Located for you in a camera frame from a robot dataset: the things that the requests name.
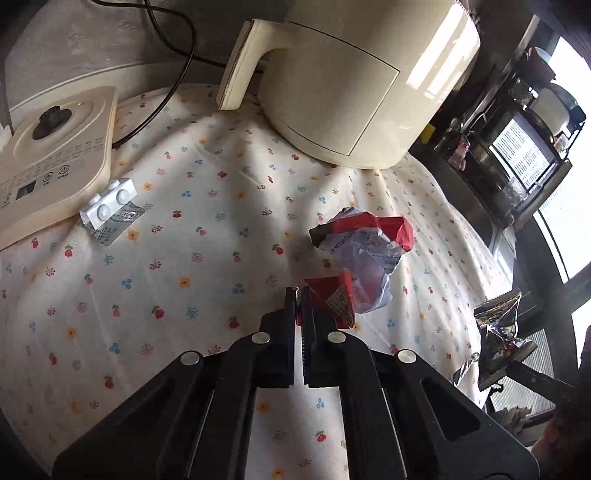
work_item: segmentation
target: kettle handle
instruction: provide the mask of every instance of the kettle handle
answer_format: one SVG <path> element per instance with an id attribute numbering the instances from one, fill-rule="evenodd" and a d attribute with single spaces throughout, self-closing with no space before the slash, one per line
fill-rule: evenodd
<path id="1" fill-rule="evenodd" d="M 293 45 L 294 31 L 288 25 L 259 19 L 244 22 L 217 91 L 220 110 L 240 107 L 256 64 L 265 53 Z"/>

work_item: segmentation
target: red flower print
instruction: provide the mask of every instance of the red flower print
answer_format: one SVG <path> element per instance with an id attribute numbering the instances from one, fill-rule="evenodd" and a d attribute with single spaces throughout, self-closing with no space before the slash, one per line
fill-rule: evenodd
<path id="1" fill-rule="evenodd" d="M 238 328 L 240 326 L 240 322 L 237 320 L 237 318 L 235 316 L 231 316 L 228 319 L 228 326 L 231 329 Z"/>
<path id="2" fill-rule="evenodd" d="M 150 345 L 149 343 L 145 343 L 144 346 L 142 347 L 142 355 L 144 355 L 144 356 L 151 355 L 153 351 L 154 351 L 154 347 L 152 345 Z"/>
<path id="3" fill-rule="evenodd" d="M 214 345 L 213 347 L 207 349 L 207 354 L 208 355 L 215 355 L 216 353 L 219 353 L 219 351 L 221 349 L 222 348 L 220 346 Z"/>
<path id="4" fill-rule="evenodd" d="M 161 319 L 164 316 L 164 310 L 160 308 L 160 305 L 154 305 L 152 313 L 157 319 Z"/>

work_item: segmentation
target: digital display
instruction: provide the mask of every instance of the digital display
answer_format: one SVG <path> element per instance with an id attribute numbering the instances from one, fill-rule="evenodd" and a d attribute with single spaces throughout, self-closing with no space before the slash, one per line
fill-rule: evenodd
<path id="1" fill-rule="evenodd" d="M 29 195 L 35 189 L 36 183 L 37 181 L 33 180 L 31 183 L 28 183 L 24 187 L 19 188 L 17 192 L 17 200 L 21 197 L 24 197 L 25 195 Z"/>

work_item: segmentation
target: window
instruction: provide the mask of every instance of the window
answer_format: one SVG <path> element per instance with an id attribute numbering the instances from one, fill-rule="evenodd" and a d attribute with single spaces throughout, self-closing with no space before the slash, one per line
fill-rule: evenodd
<path id="1" fill-rule="evenodd" d="M 577 361 L 579 367 L 581 366 L 581 352 L 583 351 L 583 344 L 585 342 L 585 334 L 587 327 L 591 324 L 591 300 L 581 305 L 572 314 L 574 339 L 577 342 Z"/>
<path id="2" fill-rule="evenodd" d="M 550 67 L 556 73 L 556 83 L 571 93 L 591 118 L 591 70 L 566 40 L 558 41 Z M 569 160 L 573 168 L 534 215 L 565 283 L 591 261 L 591 121 L 571 148 Z"/>

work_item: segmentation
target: metal screw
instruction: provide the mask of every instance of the metal screw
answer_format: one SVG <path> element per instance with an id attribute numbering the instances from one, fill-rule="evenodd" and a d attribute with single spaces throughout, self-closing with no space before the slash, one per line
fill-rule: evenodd
<path id="1" fill-rule="evenodd" d="M 398 360 L 403 364 L 413 364 L 417 361 L 417 354 L 412 350 L 400 350 L 398 352 Z"/>
<path id="2" fill-rule="evenodd" d="M 269 335 L 267 332 L 253 333 L 251 336 L 251 340 L 254 343 L 263 344 L 263 343 L 267 343 L 269 340 L 271 340 L 271 335 Z"/>
<path id="3" fill-rule="evenodd" d="M 328 340 L 330 343 L 343 343 L 347 336 L 343 332 L 330 332 Z"/>
<path id="4" fill-rule="evenodd" d="M 185 352 L 181 355 L 181 363 L 183 365 L 195 365 L 199 363 L 200 355 L 197 352 Z"/>

